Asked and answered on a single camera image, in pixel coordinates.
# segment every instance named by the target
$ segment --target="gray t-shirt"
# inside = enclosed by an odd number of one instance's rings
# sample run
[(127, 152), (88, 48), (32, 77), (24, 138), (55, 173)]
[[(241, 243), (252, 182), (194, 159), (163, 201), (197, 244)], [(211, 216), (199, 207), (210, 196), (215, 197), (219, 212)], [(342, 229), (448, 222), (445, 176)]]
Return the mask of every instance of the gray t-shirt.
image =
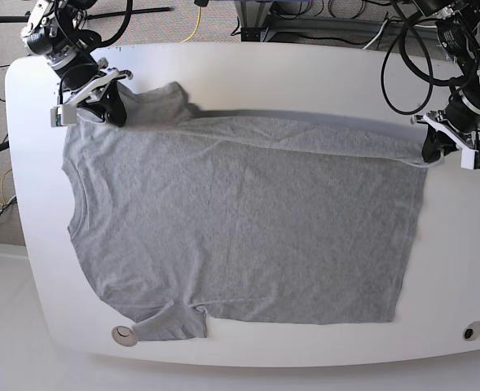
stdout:
[(245, 322), (394, 318), (426, 169), (421, 145), (261, 117), (197, 118), (181, 87), (120, 86), (126, 127), (68, 129), (69, 233), (140, 340)]

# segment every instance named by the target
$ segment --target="metal frame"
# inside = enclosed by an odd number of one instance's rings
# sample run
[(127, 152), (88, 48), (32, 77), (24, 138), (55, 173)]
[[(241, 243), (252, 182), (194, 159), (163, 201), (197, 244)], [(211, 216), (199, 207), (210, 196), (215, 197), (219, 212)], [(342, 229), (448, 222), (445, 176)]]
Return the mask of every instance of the metal frame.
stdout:
[[(242, 32), (246, 29), (246, 35), (242, 33), (242, 41), (258, 41), (261, 32), (268, 28), (268, 36), (273, 37), (277, 33), (313, 33), (328, 31), (329, 33), (345, 33), (363, 37), (374, 37), (382, 26), (382, 22), (372, 20), (354, 20), (328, 17), (300, 16), (296, 19), (284, 20), (271, 15), (270, 10), (273, 2), (250, 2), (235, 1), (236, 11), (240, 19)], [(386, 30), (388, 35), (397, 35), (402, 26), (390, 24)], [(419, 35), (426, 40), (438, 42), (436, 29), (416, 29)]]

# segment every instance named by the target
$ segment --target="metal stand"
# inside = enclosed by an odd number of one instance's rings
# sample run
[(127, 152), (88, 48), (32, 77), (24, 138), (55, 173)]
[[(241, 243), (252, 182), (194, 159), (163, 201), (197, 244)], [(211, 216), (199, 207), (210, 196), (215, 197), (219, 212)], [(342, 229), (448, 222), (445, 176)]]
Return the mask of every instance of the metal stand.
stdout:
[[(158, 8), (145, 8), (141, 10), (133, 10), (131, 12), (132, 15), (137, 14), (148, 14), (153, 12), (168, 12), (172, 11), (173, 8), (171, 7), (158, 7)], [(105, 14), (97, 14), (97, 15), (88, 15), (88, 20), (95, 20), (95, 19), (102, 19), (102, 18), (111, 18), (113, 16), (123, 16), (125, 14), (124, 11), (119, 12), (108, 12)], [(26, 13), (24, 16), (0, 16), (0, 23), (28, 23), (29, 19), (29, 12)]]
[(241, 41), (260, 42), (273, 2), (234, 2), (240, 18)]

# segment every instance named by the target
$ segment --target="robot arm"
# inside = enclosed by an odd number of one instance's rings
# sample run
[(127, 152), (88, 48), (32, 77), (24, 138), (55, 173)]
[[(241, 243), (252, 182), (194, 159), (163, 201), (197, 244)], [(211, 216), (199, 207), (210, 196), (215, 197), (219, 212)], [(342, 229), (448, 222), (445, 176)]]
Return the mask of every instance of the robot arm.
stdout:
[[(392, 4), (397, 10), (397, 1)], [(426, 162), (462, 150), (461, 166), (480, 169), (480, 0), (413, 0), (420, 12), (408, 20), (416, 24), (421, 17), (435, 15), (438, 39), (447, 53), (459, 64), (462, 77), (439, 81), (436, 86), (450, 87), (447, 106), (438, 112), (414, 116), (412, 121), (428, 125), (423, 147)], [(97, 33), (79, 28), (82, 16), (96, 0), (38, 0), (21, 37), (27, 49), (44, 55), (60, 77), (58, 106), (51, 110), (53, 126), (72, 125), (77, 107), (92, 111), (103, 121), (123, 126), (126, 110), (117, 90), (117, 80), (131, 78), (129, 71), (107, 69), (90, 53), (113, 44), (126, 30), (133, 1), (127, 0), (126, 17), (118, 33), (102, 42)], [(404, 48), (408, 29), (404, 24), (398, 37), (399, 51), (407, 66), (430, 83), (434, 79), (423, 73), (408, 58)], [(64, 102), (64, 92), (71, 94)]]
[[(126, 123), (126, 109), (118, 94), (117, 81), (132, 78), (131, 72), (108, 69), (106, 59), (97, 63), (90, 53), (113, 44), (123, 34), (133, 2), (128, 0), (124, 24), (106, 42), (96, 32), (80, 29), (86, 10), (95, 3), (96, 0), (38, 0), (22, 29), (20, 36), (27, 50), (45, 56), (60, 77), (58, 106), (51, 109), (52, 126), (75, 124), (77, 107), (117, 126)], [(71, 94), (64, 102), (65, 91)]]
[[(451, 95), (443, 110), (412, 118), (412, 122), (428, 125), (423, 158), (431, 162), (441, 154), (462, 150), (461, 166), (480, 169), (480, 0), (414, 2), (424, 15), (437, 16), (438, 39), (464, 75), (449, 81)], [(399, 50), (411, 68), (404, 37), (399, 40)], [(426, 80), (418, 68), (413, 71)]]

